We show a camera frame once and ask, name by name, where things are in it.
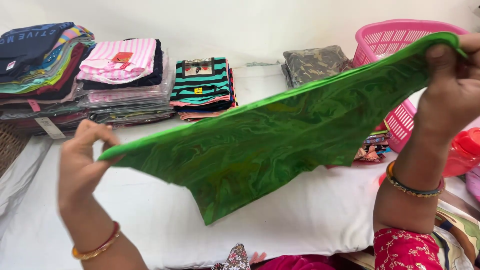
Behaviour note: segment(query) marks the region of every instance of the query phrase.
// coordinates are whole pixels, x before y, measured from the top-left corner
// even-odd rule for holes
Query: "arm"
[[[480,34],[460,36],[460,43],[472,65],[460,65],[446,45],[427,51],[431,81],[420,98],[412,136],[393,167],[397,180],[409,188],[438,187],[451,140],[480,115]],[[373,211],[374,231],[398,228],[430,234],[437,203],[437,196],[415,197],[383,181]]]
[[[80,253],[96,250],[114,231],[112,218],[92,193],[105,171],[119,159],[94,162],[92,145],[99,139],[105,142],[104,148],[120,144],[111,127],[83,120],[75,137],[61,150],[60,215]],[[82,265],[85,270],[147,270],[140,252],[121,233],[106,251],[83,260]]]

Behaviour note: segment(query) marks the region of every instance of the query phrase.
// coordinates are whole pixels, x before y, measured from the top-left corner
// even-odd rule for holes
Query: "red sequined clothing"
[[[375,270],[442,270],[439,247],[426,234],[381,229],[373,239]]]

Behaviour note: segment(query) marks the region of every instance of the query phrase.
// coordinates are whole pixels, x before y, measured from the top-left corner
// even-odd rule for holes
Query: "hand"
[[[63,143],[60,155],[58,200],[60,208],[88,200],[105,171],[122,157],[112,160],[93,160],[92,145],[104,141],[103,150],[120,144],[111,126],[83,120],[75,137]]]
[[[414,118],[416,130],[441,143],[449,143],[480,115],[480,34],[459,38],[469,63],[447,45],[435,45],[427,51],[431,81]]]

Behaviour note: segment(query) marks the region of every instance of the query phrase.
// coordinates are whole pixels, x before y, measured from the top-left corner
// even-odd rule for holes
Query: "white label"
[[[16,62],[16,61],[13,61],[13,62],[11,62],[10,64],[8,64],[6,70],[12,69],[13,66],[15,65],[15,62]]]
[[[62,139],[65,135],[59,128],[48,118],[39,117],[35,118],[35,121],[45,130],[45,132],[52,137],[52,139]]]

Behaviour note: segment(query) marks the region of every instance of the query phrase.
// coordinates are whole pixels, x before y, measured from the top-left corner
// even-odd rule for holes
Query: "white wall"
[[[0,32],[72,21],[98,41],[155,37],[178,60],[226,56],[235,67],[333,44],[353,57],[355,32],[389,19],[472,31],[480,25],[468,8],[473,2],[480,0],[1,0]]]

